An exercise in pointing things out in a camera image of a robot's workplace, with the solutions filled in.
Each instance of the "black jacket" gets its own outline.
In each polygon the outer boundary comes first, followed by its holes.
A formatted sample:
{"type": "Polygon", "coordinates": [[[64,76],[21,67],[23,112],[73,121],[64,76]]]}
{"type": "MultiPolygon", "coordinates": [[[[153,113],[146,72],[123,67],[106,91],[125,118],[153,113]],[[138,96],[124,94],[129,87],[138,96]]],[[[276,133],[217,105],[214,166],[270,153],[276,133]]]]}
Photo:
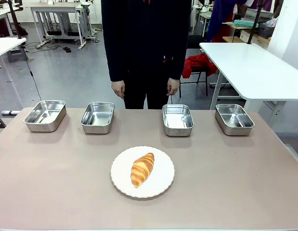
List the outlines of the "black jacket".
{"type": "Polygon", "coordinates": [[[192,0],[102,0],[104,43],[111,81],[128,71],[183,70],[192,0]]]}

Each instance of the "bread roll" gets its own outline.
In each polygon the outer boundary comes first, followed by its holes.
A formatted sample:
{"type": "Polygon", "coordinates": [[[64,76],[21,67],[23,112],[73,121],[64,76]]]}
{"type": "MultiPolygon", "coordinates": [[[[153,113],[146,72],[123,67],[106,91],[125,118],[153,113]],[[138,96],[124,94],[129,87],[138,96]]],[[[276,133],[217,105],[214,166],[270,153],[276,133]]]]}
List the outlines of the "bread roll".
{"type": "Polygon", "coordinates": [[[153,164],[153,153],[148,153],[134,162],[133,167],[131,168],[130,178],[131,183],[135,188],[138,188],[145,182],[153,170],[153,164]]]}

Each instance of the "chair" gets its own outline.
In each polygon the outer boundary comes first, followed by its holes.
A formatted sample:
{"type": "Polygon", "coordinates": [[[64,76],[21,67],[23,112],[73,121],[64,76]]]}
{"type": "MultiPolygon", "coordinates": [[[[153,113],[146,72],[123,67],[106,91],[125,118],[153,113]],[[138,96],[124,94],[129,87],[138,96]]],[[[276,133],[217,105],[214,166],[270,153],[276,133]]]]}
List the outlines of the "chair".
{"type": "MultiPolygon", "coordinates": [[[[188,36],[188,41],[187,41],[187,49],[199,49],[199,43],[200,42],[205,42],[205,39],[201,35],[189,35],[188,36]]],[[[206,75],[207,67],[192,67],[192,75],[198,75],[198,80],[197,82],[181,82],[180,80],[180,85],[179,85],[179,96],[181,98],[181,84],[186,84],[186,83],[206,83],[206,96],[207,96],[207,75],[206,75]],[[204,72],[206,76],[205,81],[199,81],[201,73],[204,72]]]]}

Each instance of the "red cloth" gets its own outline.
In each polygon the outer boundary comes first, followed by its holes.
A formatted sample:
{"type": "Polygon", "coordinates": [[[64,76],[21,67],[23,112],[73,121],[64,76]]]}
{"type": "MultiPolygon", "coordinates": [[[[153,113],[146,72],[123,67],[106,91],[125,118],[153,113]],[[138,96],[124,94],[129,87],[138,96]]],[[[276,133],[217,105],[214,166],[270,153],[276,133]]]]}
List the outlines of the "red cloth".
{"type": "Polygon", "coordinates": [[[185,59],[182,73],[183,78],[189,78],[191,76],[192,67],[207,67],[207,76],[214,74],[217,70],[217,67],[210,62],[205,54],[194,55],[185,59]]]}

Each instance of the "blue clothing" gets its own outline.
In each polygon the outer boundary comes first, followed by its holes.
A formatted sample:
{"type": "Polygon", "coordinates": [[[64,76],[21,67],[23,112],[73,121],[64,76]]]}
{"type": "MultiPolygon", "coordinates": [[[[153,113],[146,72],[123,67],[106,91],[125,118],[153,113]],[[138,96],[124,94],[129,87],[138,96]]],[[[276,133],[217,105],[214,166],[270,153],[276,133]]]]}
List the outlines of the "blue clothing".
{"type": "Polygon", "coordinates": [[[218,34],[222,23],[225,22],[231,11],[233,11],[235,4],[239,3],[243,5],[246,2],[247,0],[216,0],[214,2],[210,26],[207,32],[207,42],[211,42],[218,34]]]}

